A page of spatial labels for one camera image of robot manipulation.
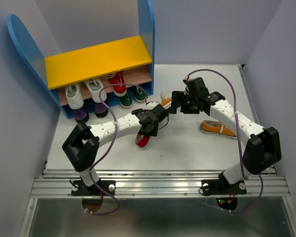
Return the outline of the red sneaker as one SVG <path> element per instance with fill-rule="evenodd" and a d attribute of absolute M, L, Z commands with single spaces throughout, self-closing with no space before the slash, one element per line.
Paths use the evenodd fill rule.
<path fill-rule="evenodd" d="M 113 92 L 116 96 L 122 97 L 127 93 L 123 72 L 117 72 L 114 74 L 108 74 L 105 76 L 105 79 L 109 80 L 113 84 Z"/>
<path fill-rule="evenodd" d="M 144 149 L 149 145 L 150 141 L 151 141 L 150 136 L 137 134 L 134 143 L 140 149 Z"/>

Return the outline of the orange sneaker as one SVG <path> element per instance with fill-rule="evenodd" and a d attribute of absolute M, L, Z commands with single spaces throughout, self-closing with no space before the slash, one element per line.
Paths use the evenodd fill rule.
<path fill-rule="evenodd" d="M 169 109 L 171 107 L 172 104 L 172 97 L 167 97 L 166 94 L 164 92 L 162 92 L 160 94 L 160 105 L 164 108 L 164 109 Z"/>
<path fill-rule="evenodd" d="M 217 134 L 219 136 L 223 135 L 229 138 L 237 138 L 237 135 L 234 132 L 232 132 L 219 121 L 204 120 L 200 124 L 200 129 L 204 133 Z"/>

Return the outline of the green sneaker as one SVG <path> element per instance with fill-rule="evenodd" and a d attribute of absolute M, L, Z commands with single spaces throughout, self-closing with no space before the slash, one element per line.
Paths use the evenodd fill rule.
<path fill-rule="evenodd" d="M 123 108 L 128 109 L 133 104 L 133 100 L 132 100 L 128 90 L 126 91 L 126 93 L 123 96 L 118 96 L 118 99 L 119 99 L 119 102 Z"/>
<path fill-rule="evenodd" d="M 135 100 L 138 103 L 143 103 L 146 101 L 146 94 L 138 87 L 133 87 L 133 93 Z"/>

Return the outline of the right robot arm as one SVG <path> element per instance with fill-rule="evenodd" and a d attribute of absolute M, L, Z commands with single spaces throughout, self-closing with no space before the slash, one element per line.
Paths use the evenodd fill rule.
<path fill-rule="evenodd" d="M 251 175 L 258 175 L 282 158 L 279 132 L 274 127 L 264 128 L 236 110 L 218 92 L 210 93 L 201 77 L 184 80 L 184 91 L 172 92 L 170 112 L 175 114 L 177 107 L 184 114 L 207 115 L 218 120 L 237 135 L 239 145 L 245 146 L 241 160 L 222 173 L 217 187 L 228 193 L 235 183 Z"/>

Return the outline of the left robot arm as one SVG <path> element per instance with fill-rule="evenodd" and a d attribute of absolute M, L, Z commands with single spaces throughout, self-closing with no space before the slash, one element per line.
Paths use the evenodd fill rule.
<path fill-rule="evenodd" d="M 143 138 L 156 137 L 159 123 L 168 117 L 168 111 L 159 103 L 149 102 L 145 109 L 136 109 L 127 115 L 96 125 L 77 124 L 62 145 L 62 150 L 83 181 L 83 189 L 90 195 L 100 188 L 100 178 L 94 168 L 98 149 L 116 139 L 136 135 L 137 144 Z"/>

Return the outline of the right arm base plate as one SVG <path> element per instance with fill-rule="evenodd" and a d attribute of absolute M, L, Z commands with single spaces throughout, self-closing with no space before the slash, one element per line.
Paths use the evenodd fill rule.
<path fill-rule="evenodd" d="M 244 181 L 235 184 L 229 184 L 227 181 L 220 179 L 207 179 L 201 181 L 199 193 L 204 196 L 211 195 L 245 195 L 247 193 Z"/>

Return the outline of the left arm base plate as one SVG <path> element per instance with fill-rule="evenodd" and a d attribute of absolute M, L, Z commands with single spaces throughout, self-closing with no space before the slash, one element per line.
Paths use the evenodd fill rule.
<path fill-rule="evenodd" d="M 87 187 L 85 183 L 81 180 L 70 180 L 72 185 L 71 196 L 82 197 L 82 196 L 108 196 L 99 190 L 95 185 Z M 115 195 L 116 182 L 114 180 L 100 180 L 98 185 L 105 190 L 108 194 Z"/>

